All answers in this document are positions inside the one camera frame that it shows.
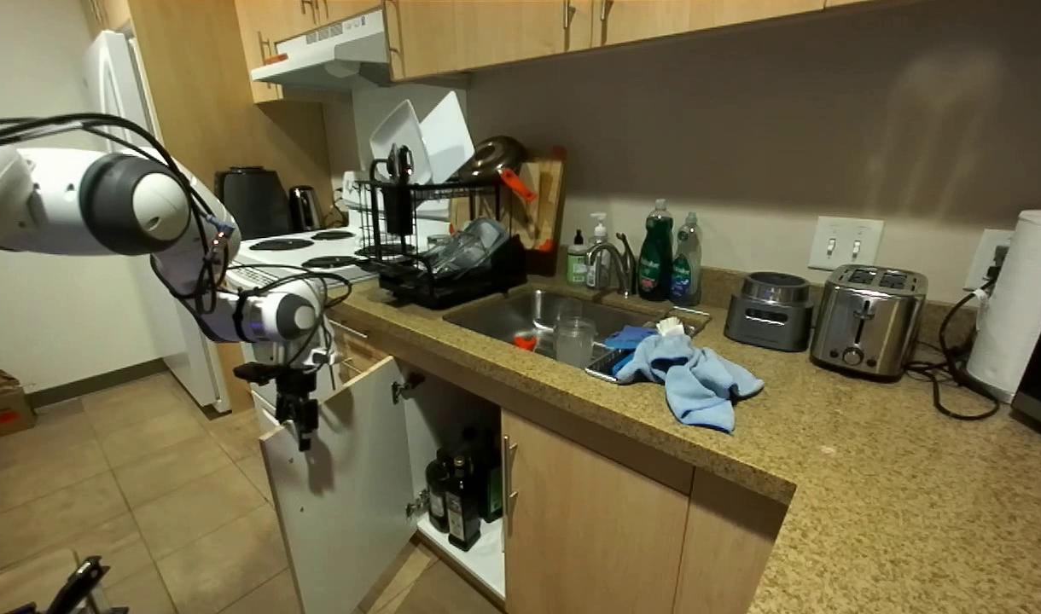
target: white refrigerator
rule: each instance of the white refrigerator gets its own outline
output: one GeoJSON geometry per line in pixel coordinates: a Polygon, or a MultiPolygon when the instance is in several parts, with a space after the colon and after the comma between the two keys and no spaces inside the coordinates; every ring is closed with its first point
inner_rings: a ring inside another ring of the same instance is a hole
{"type": "MultiPolygon", "coordinates": [[[[135,42],[130,36],[103,32],[86,52],[86,83],[100,114],[127,116],[158,136],[158,114],[146,107],[144,62],[135,59],[135,42]]],[[[160,286],[146,260],[135,260],[135,286],[158,339],[158,353],[173,372],[173,379],[190,394],[202,410],[229,412],[229,387],[219,372],[213,346],[198,332],[193,318],[160,286]]]]}

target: green bottle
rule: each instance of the green bottle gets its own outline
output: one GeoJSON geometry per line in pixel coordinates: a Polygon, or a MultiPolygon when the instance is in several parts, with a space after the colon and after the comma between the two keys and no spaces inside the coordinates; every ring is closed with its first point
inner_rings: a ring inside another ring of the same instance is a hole
{"type": "Polygon", "coordinates": [[[667,268],[672,268],[672,219],[666,212],[666,200],[656,200],[656,212],[648,214],[648,235],[638,260],[638,293],[644,302],[666,302],[667,296],[667,268]]]}

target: cabinet door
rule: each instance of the cabinet door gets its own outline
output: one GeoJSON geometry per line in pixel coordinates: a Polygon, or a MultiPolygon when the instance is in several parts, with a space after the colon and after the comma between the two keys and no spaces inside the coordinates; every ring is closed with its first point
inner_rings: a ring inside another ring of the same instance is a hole
{"type": "Polygon", "coordinates": [[[509,612],[667,612],[684,495],[502,417],[509,612]]]}
{"type": "Polygon", "coordinates": [[[596,0],[604,46],[823,11],[823,0],[596,0]]]}
{"type": "Polygon", "coordinates": [[[274,42],[318,32],[325,25],[349,21],[375,8],[381,8],[381,0],[269,0],[269,11],[279,25],[279,32],[274,32],[274,42]]]}
{"type": "Polygon", "coordinates": [[[783,505],[695,471],[674,614],[752,612],[783,505]]]}
{"type": "Polygon", "coordinates": [[[264,459],[303,612],[358,612],[413,535],[401,384],[381,360],[322,403],[311,449],[269,419],[264,459]]]}
{"type": "Polygon", "coordinates": [[[391,75],[441,75],[590,46],[590,0],[384,0],[391,75]]]}
{"type": "Polygon", "coordinates": [[[694,0],[596,0],[596,42],[625,46],[688,32],[694,0]]]}
{"type": "MultiPolygon", "coordinates": [[[[276,55],[276,38],[287,32],[287,8],[274,0],[235,0],[235,11],[250,80],[250,70],[266,64],[276,55]]],[[[274,104],[284,100],[284,88],[274,83],[250,80],[250,96],[251,104],[274,104]]]]}

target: kitchen sink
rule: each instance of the kitchen sink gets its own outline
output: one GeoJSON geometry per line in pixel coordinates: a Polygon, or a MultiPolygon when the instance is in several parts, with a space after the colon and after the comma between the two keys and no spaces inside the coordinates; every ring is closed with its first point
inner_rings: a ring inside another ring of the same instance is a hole
{"type": "Polygon", "coordinates": [[[557,360],[551,329],[557,318],[579,318],[592,323],[592,356],[606,356],[600,346],[604,339],[619,334],[620,329],[656,323],[674,314],[684,323],[684,334],[695,334],[708,318],[702,310],[674,310],[667,303],[648,302],[620,302],[620,296],[590,296],[579,290],[557,290],[557,286],[517,286],[467,307],[444,314],[444,321],[476,332],[493,340],[509,340],[546,360],[557,360]]]}

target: soap bottle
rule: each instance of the soap bottle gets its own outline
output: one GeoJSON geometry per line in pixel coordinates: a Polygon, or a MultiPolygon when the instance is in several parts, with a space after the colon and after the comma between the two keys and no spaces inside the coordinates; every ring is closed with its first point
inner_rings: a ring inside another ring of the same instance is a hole
{"type": "Polygon", "coordinates": [[[644,222],[648,235],[638,260],[638,293],[644,302],[662,302],[667,293],[672,227],[666,200],[659,198],[644,222]]]}
{"type": "Polygon", "coordinates": [[[683,307],[699,303],[699,230],[694,212],[679,230],[679,253],[674,263],[667,268],[667,302],[683,307]]]}
{"type": "Polygon", "coordinates": [[[586,282],[586,244],[578,230],[574,247],[566,247],[566,282],[583,286],[586,282]]]}
{"type": "MultiPolygon", "coordinates": [[[[590,230],[590,251],[586,251],[586,253],[606,247],[606,244],[609,244],[606,235],[609,235],[606,227],[596,222],[596,227],[590,230]]],[[[600,290],[604,281],[609,277],[609,268],[614,268],[614,263],[609,263],[609,253],[600,251],[600,253],[592,255],[592,263],[586,263],[586,286],[590,286],[590,290],[600,290]]]]}

